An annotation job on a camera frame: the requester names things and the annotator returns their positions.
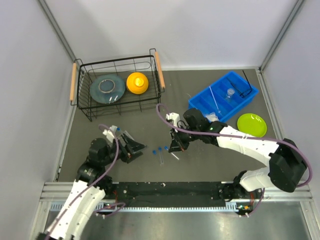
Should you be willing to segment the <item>plastic bag of cotton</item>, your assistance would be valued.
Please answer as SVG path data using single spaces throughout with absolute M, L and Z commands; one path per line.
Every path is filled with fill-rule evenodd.
M 210 114 L 205 114 L 204 116 L 205 116 L 205 118 L 207 118 L 208 121 L 210 121 L 210 122 L 219 121 L 218 116 L 217 116 L 214 112 L 212 112 L 212 113 L 210 113 Z

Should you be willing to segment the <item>glass stirring rod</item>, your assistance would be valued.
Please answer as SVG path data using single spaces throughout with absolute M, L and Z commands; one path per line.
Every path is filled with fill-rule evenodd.
M 212 98 L 213 98 L 214 104 L 215 104 L 215 106 L 216 106 L 217 112 L 219 113 L 219 115 L 222 116 L 222 111 L 221 111 L 221 109 L 220 109 L 220 107 L 219 107 L 219 105 L 218 105 L 218 102 L 217 102 L 217 100 L 216 100 L 215 94 L 214 94 L 211 86 L 209 86 L 209 90 L 210 90 L 211 96 L 212 96 Z

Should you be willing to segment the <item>small clear glass flask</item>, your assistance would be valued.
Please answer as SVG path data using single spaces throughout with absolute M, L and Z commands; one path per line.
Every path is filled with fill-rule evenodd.
M 225 100 L 230 103 L 234 94 L 235 90 L 233 88 L 228 88 L 226 91 Z

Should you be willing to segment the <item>black wire ring stand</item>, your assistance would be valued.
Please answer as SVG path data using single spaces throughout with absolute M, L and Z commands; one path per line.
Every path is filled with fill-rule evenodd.
M 229 72 L 226 79 L 243 99 L 253 92 L 253 87 L 244 70 L 242 70 L 242 76 L 233 71 Z

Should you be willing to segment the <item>clear test tube rack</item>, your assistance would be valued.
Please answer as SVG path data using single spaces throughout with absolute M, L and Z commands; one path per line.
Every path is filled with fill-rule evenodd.
M 121 144 L 123 145 L 123 146 L 125 146 L 126 144 L 127 144 L 127 140 L 128 139 L 133 139 L 132 138 L 132 136 L 129 134 L 129 132 L 128 131 L 126 131 L 126 130 L 121 130 L 122 131 L 122 133 L 121 134 L 119 134 L 118 132 L 117 132 L 117 130 L 116 130 L 116 135 L 117 135 L 117 138 L 118 138 L 118 140 L 121 142 Z

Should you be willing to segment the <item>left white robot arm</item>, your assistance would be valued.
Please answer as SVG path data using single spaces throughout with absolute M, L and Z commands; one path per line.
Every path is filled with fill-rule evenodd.
M 78 240 L 96 206 L 114 193 L 108 172 L 117 160 L 130 163 L 143 154 L 145 144 L 126 132 L 116 135 L 103 130 L 103 138 L 91 141 L 85 162 L 77 170 L 69 195 L 51 225 L 37 235 L 38 240 Z

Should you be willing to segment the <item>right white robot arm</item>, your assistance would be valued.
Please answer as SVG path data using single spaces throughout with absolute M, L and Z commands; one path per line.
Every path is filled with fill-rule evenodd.
M 181 121 L 177 113 L 166 115 L 166 122 L 172 124 L 169 152 L 183 152 L 190 142 L 200 140 L 205 144 L 233 150 L 263 164 L 257 170 L 243 170 L 233 180 L 233 192 L 245 198 L 252 191 L 276 187 L 284 192 L 295 191 L 307 170 L 307 163 L 296 151 L 296 145 L 289 139 L 271 141 L 245 134 L 226 123 L 209 121 L 196 108 L 188 109 Z

